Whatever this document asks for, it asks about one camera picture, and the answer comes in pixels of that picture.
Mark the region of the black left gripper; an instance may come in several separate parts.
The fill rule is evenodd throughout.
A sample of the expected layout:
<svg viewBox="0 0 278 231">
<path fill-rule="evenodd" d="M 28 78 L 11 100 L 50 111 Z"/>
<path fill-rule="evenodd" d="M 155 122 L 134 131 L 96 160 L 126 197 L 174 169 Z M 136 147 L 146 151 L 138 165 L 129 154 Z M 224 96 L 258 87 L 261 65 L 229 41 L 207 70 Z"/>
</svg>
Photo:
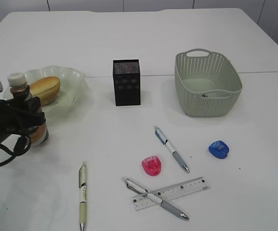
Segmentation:
<svg viewBox="0 0 278 231">
<path fill-rule="evenodd" d="M 0 100 L 0 148 L 10 155 L 22 155 L 26 148 L 16 144 L 13 151 L 2 145 L 10 135 L 19 135 L 30 139 L 28 128 L 40 126 L 45 122 L 39 97 L 22 100 L 13 98 Z"/>
</svg>

